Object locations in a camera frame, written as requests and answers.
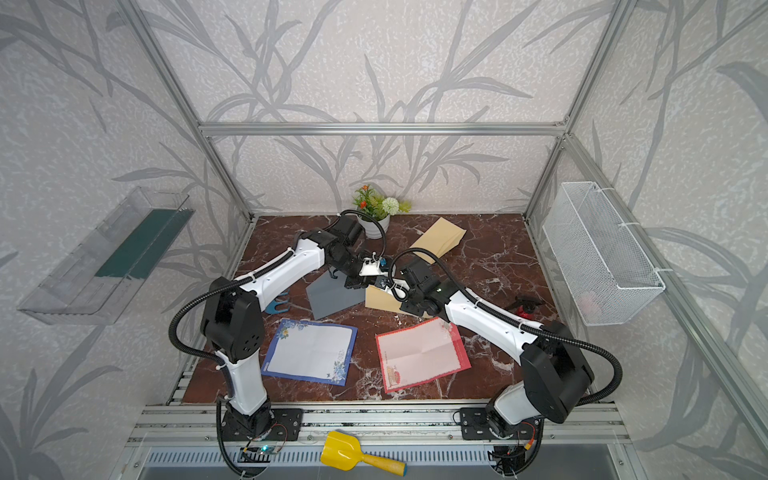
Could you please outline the red bordered pink letter paper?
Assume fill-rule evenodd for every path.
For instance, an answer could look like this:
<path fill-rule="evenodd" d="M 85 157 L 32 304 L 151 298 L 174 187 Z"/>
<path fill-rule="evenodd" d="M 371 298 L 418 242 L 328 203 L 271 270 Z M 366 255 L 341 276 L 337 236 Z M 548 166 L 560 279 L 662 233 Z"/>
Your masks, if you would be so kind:
<path fill-rule="evenodd" d="M 458 327 L 440 318 L 376 337 L 386 393 L 471 368 Z"/>

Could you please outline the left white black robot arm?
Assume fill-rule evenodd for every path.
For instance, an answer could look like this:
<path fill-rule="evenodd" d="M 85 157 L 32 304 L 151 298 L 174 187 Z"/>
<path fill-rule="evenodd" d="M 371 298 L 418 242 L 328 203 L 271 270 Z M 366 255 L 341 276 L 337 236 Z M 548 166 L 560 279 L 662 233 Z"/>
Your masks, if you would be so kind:
<path fill-rule="evenodd" d="M 267 306 L 294 283 L 324 267 L 346 276 L 352 289 L 371 285 L 382 274 L 385 237 L 376 253 L 353 249 L 363 231 L 361 218 L 384 232 L 373 217 L 344 210 L 324 228 L 299 232 L 292 246 L 262 267 L 234 280 L 216 279 L 207 292 L 172 317 L 168 327 L 171 345 L 187 355 L 215 362 L 225 378 L 228 411 L 246 427 L 259 430 L 272 424 L 259 364 L 259 351 L 266 338 L 263 313 Z M 213 347 L 211 352 L 185 344 L 178 334 L 181 320 L 199 305 L 204 306 L 200 330 Z"/>

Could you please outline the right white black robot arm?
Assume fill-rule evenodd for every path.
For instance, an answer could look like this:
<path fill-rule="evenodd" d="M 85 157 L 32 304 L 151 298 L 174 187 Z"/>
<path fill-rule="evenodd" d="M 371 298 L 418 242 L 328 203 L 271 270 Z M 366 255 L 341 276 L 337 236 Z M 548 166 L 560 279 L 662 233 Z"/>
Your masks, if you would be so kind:
<path fill-rule="evenodd" d="M 534 417 L 562 424 L 575 407 L 599 402 L 621 385 L 624 370 L 614 354 L 574 338 L 562 323 L 529 320 L 481 298 L 424 248 L 396 254 L 386 285 L 404 311 L 468 329 L 517 362 L 522 380 L 487 405 L 503 428 Z"/>

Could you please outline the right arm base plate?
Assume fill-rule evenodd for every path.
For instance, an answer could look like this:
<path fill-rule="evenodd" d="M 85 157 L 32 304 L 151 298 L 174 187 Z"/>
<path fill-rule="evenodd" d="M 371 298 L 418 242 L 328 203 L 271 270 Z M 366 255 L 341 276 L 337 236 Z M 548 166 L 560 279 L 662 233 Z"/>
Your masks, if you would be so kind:
<path fill-rule="evenodd" d="M 536 435 L 539 419 L 531 417 L 510 424 L 499 414 L 483 408 L 464 407 L 454 415 L 463 440 L 529 441 Z"/>

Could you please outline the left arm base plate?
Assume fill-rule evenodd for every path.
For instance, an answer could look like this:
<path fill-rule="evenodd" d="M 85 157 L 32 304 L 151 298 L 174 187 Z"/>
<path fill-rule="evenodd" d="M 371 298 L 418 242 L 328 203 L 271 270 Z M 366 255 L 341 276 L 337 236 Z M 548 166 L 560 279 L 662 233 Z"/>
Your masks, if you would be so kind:
<path fill-rule="evenodd" d="M 297 441 L 302 425 L 304 411 L 300 408 L 276 408 L 270 411 L 252 428 L 237 412 L 227 410 L 223 414 L 222 438 L 231 441 Z"/>

